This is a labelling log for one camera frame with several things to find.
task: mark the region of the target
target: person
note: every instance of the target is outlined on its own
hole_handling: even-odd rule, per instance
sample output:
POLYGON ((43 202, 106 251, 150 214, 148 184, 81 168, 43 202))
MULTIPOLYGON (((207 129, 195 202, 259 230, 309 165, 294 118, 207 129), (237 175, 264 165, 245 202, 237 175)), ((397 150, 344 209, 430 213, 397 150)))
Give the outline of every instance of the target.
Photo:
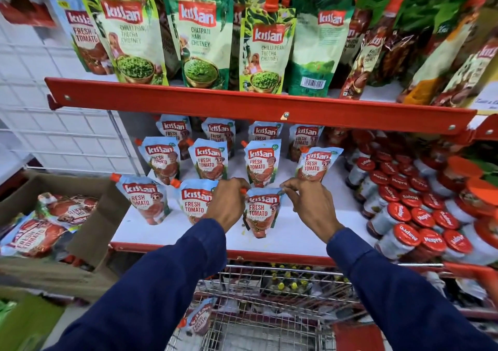
MULTIPOLYGON (((429 282, 390 263, 337 220, 320 182, 282 184, 302 222, 324 243, 393 350, 488 351, 498 346, 473 327, 429 282)), ((245 179, 221 180, 206 218, 176 244, 145 254, 50 351, 163 351, 187 310, 199 279, 227 263, 225 233, 240 219, 245 179)))

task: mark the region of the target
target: person's left hand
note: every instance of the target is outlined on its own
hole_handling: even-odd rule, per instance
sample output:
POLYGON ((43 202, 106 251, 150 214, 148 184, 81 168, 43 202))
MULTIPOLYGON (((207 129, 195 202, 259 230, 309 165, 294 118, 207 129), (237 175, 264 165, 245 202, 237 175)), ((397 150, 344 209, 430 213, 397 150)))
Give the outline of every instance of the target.
POLYGON ((246 195, 241 189, 249 190, 251 186, 244 178, 220 180, 213 192, 204 218, 216 220, 226 232, 237 222, 246 208, 246 195))

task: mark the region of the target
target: shirt cuff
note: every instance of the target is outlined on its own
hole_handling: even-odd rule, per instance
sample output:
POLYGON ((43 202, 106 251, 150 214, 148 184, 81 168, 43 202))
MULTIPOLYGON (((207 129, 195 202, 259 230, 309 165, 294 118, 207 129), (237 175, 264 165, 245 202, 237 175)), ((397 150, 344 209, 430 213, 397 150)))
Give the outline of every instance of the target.
POLYGON ((227 237, 221 225, 212 218, 203 218, 191 226, 182 238, 196 238, 206 252, 204 278, 214 275, 227 265, 227 237))
POLYGON ((336 232, 327 243, 327 254, 349 276, 355 262, 374 249, 350 228, 336 232))

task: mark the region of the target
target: ketchup pouch in shopping cart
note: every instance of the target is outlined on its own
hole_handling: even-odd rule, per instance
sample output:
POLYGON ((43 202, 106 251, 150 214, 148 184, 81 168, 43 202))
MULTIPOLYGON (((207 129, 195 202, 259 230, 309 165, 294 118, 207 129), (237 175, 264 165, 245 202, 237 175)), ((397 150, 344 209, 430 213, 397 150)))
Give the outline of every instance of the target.
POLYGON ((164 184, 169 184, 171 178, 180 177, 180 149, 176 137, 146 137, 139 151, 156 178, 164 184))
POLYGON ((297 164, 296 177, 303 181, 321 182, 325 173, 339 158, 343 150, 335 147, 301 147, 301 157, 297 164))
POLYGON ((227 178, 228 149, 226 141, 195 140, 188 148, 195 170, 201 179, 219 181, 227 178))
POLYGON ((166 187, 151 178, 112 174, 110 179, 116 182, 116 188, 139 210, 148 224, 160 224, 171 212, 166 187))
POLYGON ((275 140, 280 136, 282 123, 255 121, 249 126, 249 141, 275 140))
POLYGON ((264 187, 275 181, 280 161, 281 140, 243 142, 249 183, 264 187))
POLYGON ((289 159, 294 162, 299 161, 301 156, 300 148, 307 146, 312 148, 318 143, 318 139, 323 131, 323 125, 294 124, 289 129, 289 159))
POLYGON ((209 318, 215 304, 216 297, 204 299, 186 318, 181 320, 178 328, 183 329, 187 335, 205 335, 209 329, 209 318))
POLYGON ((74 233, 90 217, 98 202, 96 197, 67 197, 45 192, 38 195, 36 214, 74 233))
POLYGON ((190 157, 187 140, 192 136, 192 128, 190 127, 188 116, 161 115, 156 122, 156 126, 164 136, 176 138, 181 159, 187 160, 190 157))
POLYGON ((283 191, 281 188, 255 188, 247 191, 244 225, 256 238, 265 238, 266 230, 275 226, 283 191))
POLYGON ((186 179, 178 187, 178 204, 193 225, 207 212, 218 181, 210 179, 186 179))
POLYGON ((0 255, 44 257, 65 232, 65 227, 45 217, 38 218, 33 211, 0 241, 0 255))
POLYGON ((230 119, 207 118, 202 123, 202 130, 211 141, 226 141, 228 156, 232 157, 235 142, 235 122, 230 119))

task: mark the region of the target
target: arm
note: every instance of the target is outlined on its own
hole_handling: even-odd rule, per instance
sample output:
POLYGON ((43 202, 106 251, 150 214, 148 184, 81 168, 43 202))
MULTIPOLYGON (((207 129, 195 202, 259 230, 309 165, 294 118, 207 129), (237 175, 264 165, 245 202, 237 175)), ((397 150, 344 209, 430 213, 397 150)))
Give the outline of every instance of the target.
POLYGON ((352 282, 394 350, 497 350, 426 279, 390 263, 351 229, 338 230, 327 254, 352 282))
POLYGON ((163 351, 199 279, 226 263, 225 231, 203 219, 176 244, 145 254, 48 350, 163 351))

